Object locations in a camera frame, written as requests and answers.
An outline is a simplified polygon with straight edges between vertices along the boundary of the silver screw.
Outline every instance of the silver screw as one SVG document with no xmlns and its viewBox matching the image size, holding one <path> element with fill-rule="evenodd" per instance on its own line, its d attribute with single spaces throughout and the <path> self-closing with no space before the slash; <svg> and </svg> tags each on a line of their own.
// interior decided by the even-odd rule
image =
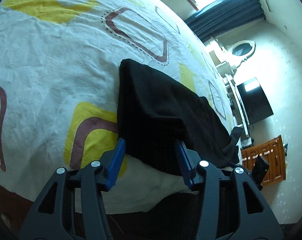
<svg viewBox="0 0 302 240">
<path fill-rule="evenodd" d="M 242 174 L 244 172 L 244 170 L 240 167 L 235 168 L 235 172 L 238 174 Z"/>
<path fill-rule="evenodd" d="M 98 167 L 98 166 L 100 166 L 100 165 L 101 165 L 101 163 L 100 163 L 99 161 L 91 162 L 91 166 L 92 166 L 92 167 Z"/>
<path fill-rule="evenodd" d="M 58 168 L 57 170 L 56 170 L 56 173 L 57 174 L 62 174 L 62 173 L 64 173 L 65 172 L 65 168 Z"/>
<path fill-rule="evenodd" d="M 209 163 L 207 161 L 200 161 L 199 164 L 202 167 L 208 167 L 209 166 Z"/>
</svg>

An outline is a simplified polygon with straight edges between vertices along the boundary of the wooden cabinet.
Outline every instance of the wooden cabinet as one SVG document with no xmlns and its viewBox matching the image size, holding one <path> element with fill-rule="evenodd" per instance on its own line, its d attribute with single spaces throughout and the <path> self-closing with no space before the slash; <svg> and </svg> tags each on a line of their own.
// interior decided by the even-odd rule
<svg viewBox="0 0 302 240">
<path fill-rule="evenodd" d="M 252 171 L 257 157 L 264 157 L 270 164 L 263 179 L 264 186 L 285 180 L 285 159 L 281 135 L 266 143 L 241 150 L 243 166 Z"/>
</svg>

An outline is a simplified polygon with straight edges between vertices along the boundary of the curtain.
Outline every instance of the curtain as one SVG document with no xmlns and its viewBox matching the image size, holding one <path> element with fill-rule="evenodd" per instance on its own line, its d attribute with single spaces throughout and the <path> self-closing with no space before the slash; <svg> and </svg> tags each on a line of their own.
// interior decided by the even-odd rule
<svg viewBox="0 0 302 240">
<path fill-rule="evenodd" d="M 259 0 L 216 0 L 185 22 L 205 42 L 211 36 L 264 17 Z"/>
</svg>

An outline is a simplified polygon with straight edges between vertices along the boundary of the television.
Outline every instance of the television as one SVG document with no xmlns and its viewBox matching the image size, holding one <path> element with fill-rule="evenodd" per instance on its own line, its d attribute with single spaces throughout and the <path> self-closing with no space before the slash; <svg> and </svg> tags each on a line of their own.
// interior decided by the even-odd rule
<svg viewBox="0 0 302 240">
<path fill-rule="evenodd" d="M 273 115 L 266 94 L 256 78 L 237 85 L 237 88 L 249 120 L 248 125 Z"/>
</svg>

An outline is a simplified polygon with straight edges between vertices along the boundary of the brown floor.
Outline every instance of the brown floor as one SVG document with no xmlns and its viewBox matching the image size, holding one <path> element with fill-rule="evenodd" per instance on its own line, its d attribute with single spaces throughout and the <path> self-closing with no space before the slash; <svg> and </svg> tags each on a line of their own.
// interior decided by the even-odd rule
<svg viewBox="0 0 302 240">
<path fill-rule="evenodd" d="M 0 186 L 0 215 L 5 215 L 10 221 L 10 229 L 17 236 L 33 202 Z M 108 215 L 108 221 L 114 240 L 147 240 L 141 236 L 124 234 L 114 220 Z M 82 214 L 75 213 L 77 235 L 85 237 Z"/>
</svg>

